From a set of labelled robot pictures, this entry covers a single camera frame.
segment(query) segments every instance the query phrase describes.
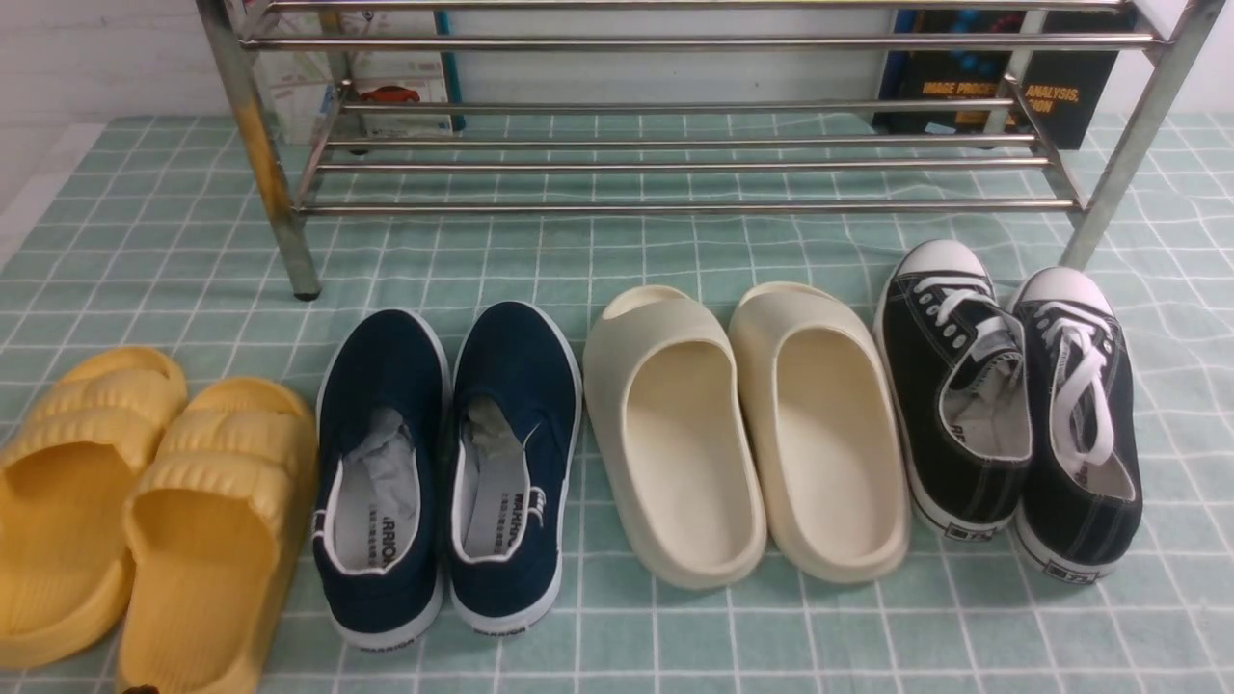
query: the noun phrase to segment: slide sandal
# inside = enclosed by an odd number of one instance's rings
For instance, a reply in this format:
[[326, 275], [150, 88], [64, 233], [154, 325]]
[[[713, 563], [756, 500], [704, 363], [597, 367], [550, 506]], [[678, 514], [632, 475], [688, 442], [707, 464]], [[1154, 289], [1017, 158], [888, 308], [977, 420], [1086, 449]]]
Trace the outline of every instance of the slide sandal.
[[233, 378], [197, 395], [125, 505], [137, 579], [116, 687], [257, 689], [317, 484], [312, 412]]
[[122, 347], [80, 363], [0, 452], [0, 669], [94, 643], [125, 611], [125, 498], [184, 408], [184, 373]]
[[766, 519], [716, 316], [670, 286], [613, 299], [587, 336], [584, 393], [638, 558], [690, 589], [744, 578]]
[[771, 535], [824, 580], [872, 580], [908, 551], [908, 489], [870, 331], [803, 284], [749, 290], [728, 327]]

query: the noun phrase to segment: metal shoe rack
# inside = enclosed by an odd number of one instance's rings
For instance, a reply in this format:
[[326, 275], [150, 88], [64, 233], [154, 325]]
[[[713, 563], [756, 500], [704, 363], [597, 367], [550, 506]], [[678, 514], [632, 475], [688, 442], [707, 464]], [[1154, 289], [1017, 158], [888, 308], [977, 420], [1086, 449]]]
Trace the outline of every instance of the metal shoe rack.
[[[196, 0], [227, 98], [248, 152], [279, 251], [295, 295], [316, 299], [321, 291], [302, 232], [304, 220], [317, 215], [668, 215], [668, 214], [860, 214], [860, 212], [1062, 212], [1075, 232], [1061, 263], [1082, 268], [1101, 241], [1132, 178], [1161, 127], [1199, 49], [1208, 38], [1225, 0], [1186, 0], [1174, 31], [1139, 0], [258, 0], [243, 26], [234, 26], [227, 0]], [[1138, 10], [1138, 23], [1119, 33], [1043, 33], [1049, 11], [1111, 12]], [[944, 33], [886, 36], [655, 36], [655, 37], [527, 37], [527, 36], [344, 36], [339, 12], [431, 10], [734, 10], [769, 9], [921, 9], [1023, 10], [1018, 35]], [[284, 12], [316, 12], [322, 32], [313, 36], [273, 33], [273, 20]], [[362, 102], [352, 89], [350, 53], [357, 51], [424, 52], [729, 52], [729, 51], [1008, 51], [1012, 57], [998, 93], [992, 99], [742, 104], [381, 104]], [[265, 119], [265, 107], [253, 74], [260, 51], [326, 52], [334, 79], [336, 99], [323, 135], [312, 147], [297, 190], [288, 186]], [[1127, 127], [1111, 154], [1091, 196], [1085, 196], [1067, 172], [1049, 133], [1034, 116], [1021, 78], [1035, 51], [1139, 51], [1153, 64], [1153, 74]], [[612, 114], [774, 114], [870, 111], [988, 111], [985, 133], [976, 135], [824, 135], [793, 138], [732, 140], [526, 140], [476, 138], [465, 133], [443, 138], [373, 140], [357, 137], [357, 120], [365, 115], [612, 115]], [[1008, 116], [1023, 114], [1027, 132], [1004, 132]], [[950, 158], [818, 158], [814, 161], [734, 162], [596, 162], [505, 163], [494, 158], [422, 163], [415, 161], [336, 161], [341, 151], [355, 149], [838, 149], [854, 147], [975, 148], [1014, 147], [1024, 156], [963, 154]], [[316, 198], [322, 178], [332, 174], [615, 174], [615, 173], [768, 173], [856, 170], [987, 170], [1033, 169], [1045, 174], [1048, 198], [930, 199], [930, 200], [784, 200], [700, 203], [591, 201], [559, 203], [325, 203]]]

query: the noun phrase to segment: footwear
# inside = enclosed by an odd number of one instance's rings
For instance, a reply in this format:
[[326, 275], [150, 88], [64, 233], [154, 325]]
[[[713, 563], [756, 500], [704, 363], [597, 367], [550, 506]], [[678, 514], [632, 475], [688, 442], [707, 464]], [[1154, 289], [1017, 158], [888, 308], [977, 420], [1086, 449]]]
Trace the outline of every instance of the footwear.
[[463, 340], [450, 496], [454, 609], [481, 633], [518, 633], [561, 588], [561, 530], [582, 383], [543, 311], [502, 301]]
[[116, 690], [254, 692], [316, 491], [296, 394], [232, 378], [194, 398], [125, 503], [137, 579]]
[[634, 288], [601, 314], [582, 361], [596, 443], [643, 566], [687, 589], [747, 577], [766, 517], [716, 316], [671, 286]]
[[806, 573], [874, 580], [908, 551], [896, 415], [870, 331], [803, 284], [750, 289], [728, 325], [771, 535]]
[[442, 609], [432, 468], [448, 373], [428, 324], [385, 310], [339, 346], [317, 396], [313, 558], [334, 629], [364, 651], [406, 646]]
[[951, 240], [909, 251], [879, 301], [913, 506], [945, 537], [987, 541], [1019, 501], [1033, 451], [1023, 333]]
[[186, 395], [162, 352], [112, 349], [64, 374], [0, 451], [0, 669], [70, 656], [120, 620], [121, 509]]
[[1035, 435], [1016, 532], [1046, 574], [1092, 583], [1144, 511], [1125, 336], [1097, 285], [1070, 268], [1034, 274], [1011, 306], [1028, 333]]

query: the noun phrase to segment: navy blue slip-on shoe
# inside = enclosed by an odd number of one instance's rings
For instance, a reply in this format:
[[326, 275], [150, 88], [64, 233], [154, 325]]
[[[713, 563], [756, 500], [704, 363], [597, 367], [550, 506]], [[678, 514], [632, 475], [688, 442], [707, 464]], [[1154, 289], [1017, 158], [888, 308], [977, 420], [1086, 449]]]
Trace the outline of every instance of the navy blue slip-on shoe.
[[481, 633], [524, 631], [561, 588], [563, 505], [582, 378], [561, 331], [502, 301], [471, 327], [454, 370], [450, 590]]
[[449, 400], [445, 352], [416, 314], [364, 319], [326, 369], [312, 550], [334, 626], [358, 648], [406, 646], [442, 609], [432, 467]]

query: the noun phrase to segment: red car image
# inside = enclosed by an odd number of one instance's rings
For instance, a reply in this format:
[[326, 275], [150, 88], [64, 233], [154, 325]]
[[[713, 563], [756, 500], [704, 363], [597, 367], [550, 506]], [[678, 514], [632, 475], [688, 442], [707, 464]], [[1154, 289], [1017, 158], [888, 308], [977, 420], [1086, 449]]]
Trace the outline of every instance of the red car image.
[[408, 101], [413, 104], [420, 102], [420, 93], [415, 89], [407, 89], [404, 86], [379, 86], [373, 91], [365, 91], [360, 94], [360, 101], [381, 102], [381, 104], [406, 104]]

